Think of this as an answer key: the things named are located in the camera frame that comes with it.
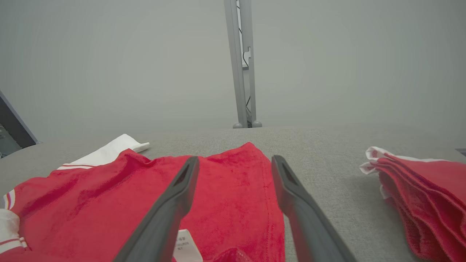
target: gray fabric surface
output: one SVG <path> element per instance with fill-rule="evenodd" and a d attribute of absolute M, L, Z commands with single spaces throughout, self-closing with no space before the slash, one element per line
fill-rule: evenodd
<path fill-rule="evenodd" d="M 285 157 L 307 191 L 347 243 L 358 261 L 416 261 L 405 240 L 397 212 L 379 192 L 376 175 L 364 175 L 369 146 L 416 158 L 447 159 L 466 163 L 453 147 L 405 126 L 345 125 L 308 128 L 253 128 L 191 133 L 129 134 L 150 142 L 142 154 L 209 156 L 254 143 L 271 158 Z M 85 156 L 114 136 L 31 146 L 0 159 L 0 194 L 36 176 L 46 177 L 63 163 Z M 285 218 L 286 260 L 297 261 L 288 220 Z"/>

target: gray wall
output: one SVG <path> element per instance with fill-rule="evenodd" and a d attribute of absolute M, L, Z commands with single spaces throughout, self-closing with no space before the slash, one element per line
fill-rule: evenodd
<path fill-rule="evenodd" d="M 264 126 L 397 123 L 466 147 L 466 1 L 253 0 L 253 30 Z"/>
<path fill-rule="evenodd" d="M 0 0 L 0 90 L 44 142 L 238 121 L 218 0 Z"/>

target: red cloth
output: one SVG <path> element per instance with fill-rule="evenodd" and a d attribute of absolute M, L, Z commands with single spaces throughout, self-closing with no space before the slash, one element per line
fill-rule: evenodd
<path fill-rule="evenodd" d="M 466 261 L 466 165 L 383 155 L 371 164 L 403 220 L 412 251 L 432 261 Z"/>
<path fill-rule="evenodd" d="M 111 261 L 188 158 L 149 160 L 125 150 L 106 165 L 55 170 L 18 185 L 10 210 L 30 248 L 10 249 L 0 261 Z M 248 143 L 199 161 L 180 229 L 190 231 L 204 261 L 284 262 L 270 160 Z"/>

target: folded red towel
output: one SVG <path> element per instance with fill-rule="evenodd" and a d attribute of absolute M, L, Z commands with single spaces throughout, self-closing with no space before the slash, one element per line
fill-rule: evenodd
<path fill-rule="evenodd" d="M 399 212 L 413 252 L 433 261 L 466 261 L 466 165 L 395 156 L 371 147 L 364 173 L 379 172 L 381 193 Z"/>

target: white label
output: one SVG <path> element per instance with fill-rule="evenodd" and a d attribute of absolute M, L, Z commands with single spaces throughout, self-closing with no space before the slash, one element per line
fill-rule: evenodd
<path fill-rule="evenodd" d="M 173 257 L 177 262 L 203 262 L 201 253 L 188 229 L 178 230 Z"/>

